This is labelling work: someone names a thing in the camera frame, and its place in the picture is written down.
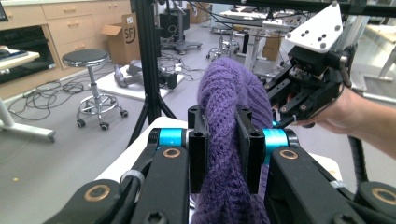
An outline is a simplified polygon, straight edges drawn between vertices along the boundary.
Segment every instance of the countertop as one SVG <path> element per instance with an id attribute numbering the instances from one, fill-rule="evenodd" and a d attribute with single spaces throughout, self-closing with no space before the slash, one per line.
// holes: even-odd
<path id="1" fill-rule="evenodd" d="M 9 6 L 23 6 L 23 5 L 36 5 L 36 4 L 49 4 L 49 3 L 70 3 L 70 2 L 93 2 L 102 0 L 1 0 L 4 7 Z"/>

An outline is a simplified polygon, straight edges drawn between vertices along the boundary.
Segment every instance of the cardboard box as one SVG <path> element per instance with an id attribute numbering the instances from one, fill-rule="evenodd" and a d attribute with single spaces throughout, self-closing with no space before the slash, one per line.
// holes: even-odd
<path id="1" fill-rule="evenodd" d="M 266 38 L 264 48 L 262 49 L 262 57 L 270 61 L 276 61 L 281 43 L 282 38 L 280 35 L 270 35 Z"/>
<path id="2" fill-rule="evenodd" d="M 127 65 L 140 59 L 139 36 L 134 13 L 123 15 L 122 22 L 105 25 L 102 34 L 107 35 L 108 49 L 113 63 Z"/>
<path id="3" fill-rule="evenodd" d="M 198 2 L 196 2 L 195 5 L 198 7 L 201 7 L 202 5 L 207 11 L 211 11 L 209 3 L 201 3 L 201 5 L 199 5 Z M 209 13 L 207 13 L 206 11 L 197 8 L 197 16 L 194 16 L 190 3 L 187 4 L 187 9 L 190 10 L 190 23 L 199 24 L 209 20 Z"/>

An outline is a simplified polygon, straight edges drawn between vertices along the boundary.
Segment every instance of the stool caster wheel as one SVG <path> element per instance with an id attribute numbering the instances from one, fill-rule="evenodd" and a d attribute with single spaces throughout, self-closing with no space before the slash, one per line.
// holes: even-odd
<path id="1" fill-rule="evenodd" d="M 77 125 L 79 128 L 83 128 L 83 127 L 85 127 L 85 121 L 83 119 L 78 119 Z"/>
<path id="2" fill-rule="evenodd" d="M 101 122 L 99 125 L 100 125 L 100 127 L 102 128 L 103 131 L 107 131 L 108 130 L 108 126 L 110 126 L 106 122 Z"/>
<path id="3" fill-rule="evenodd" d="M 128 111 L 126 111 L 126 110 L 122 110 L 120 113 L 121 113 L 121 116 L 122 116 L 123 118 L 126 118 L 126 117 L 128 117 L 128 115 L 129 115 Z"/>

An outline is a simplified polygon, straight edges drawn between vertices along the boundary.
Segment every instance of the stool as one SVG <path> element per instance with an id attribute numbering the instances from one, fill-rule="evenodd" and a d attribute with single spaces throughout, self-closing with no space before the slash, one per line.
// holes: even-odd
<path id="1" fill-rule="evenodd" d="M 207 59 L 210 58 L 211 53 L 214 54 L 212 62 L 221 57 L 222 54 L 228 54 L 231 57 L 230 46 L 235 47 L 234 53 L 239 50 L 239 43 L 233 40 L 233 28 L 226 25 L 216 25 L 212 28 L 212 33 L 220 34 L 219 45 L 207 53 Z M 223 35 L 230 35 L 230 39 L 224 40 Z"/>
<path id="2" fill-rule="evenodd" d="M 78 104 L 77 125 L 79 128 L 85 126 L 85 121 L 79 117 L 80 114 L 97 115 L 99 125 L 102 130 L 108 130 L 108 123 L 102 121 L 102 114 L 114 109 L 120 109 L 123 118 L 128 117 L 128 111 L 123 110 L 119 105 L 117 98 L 112 95 L 101 94 L 98 90 L 92 67 L 107 63 L 110 60 L 108 53 L 101 49 L 82 49 L 65 54 L 62 62 L 72 67 L 87 67 L 91 80 L 92 96 L 83 99 Z"/>

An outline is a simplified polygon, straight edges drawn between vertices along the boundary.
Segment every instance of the round stool seat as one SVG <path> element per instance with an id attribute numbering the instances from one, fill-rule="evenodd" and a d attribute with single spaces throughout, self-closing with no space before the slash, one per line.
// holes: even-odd
<path id="1" fill-rule="evenodd" d="M 102 49 L 81 49 L 65 54 L 62 62 L 71 67 L 92 67 L 107 63 L 108 53 Z"/>
<path id="2" fill-rule="evenodd" d="M 226 25 L 220 25 L 220 24 L 217 24 L 216 26 L 214 26 L 212 28 L 212 33 L 215 33 L 215 34 L 229 35 L 232 31 L 233 31 L 232 27 L 226 26 Z"/>

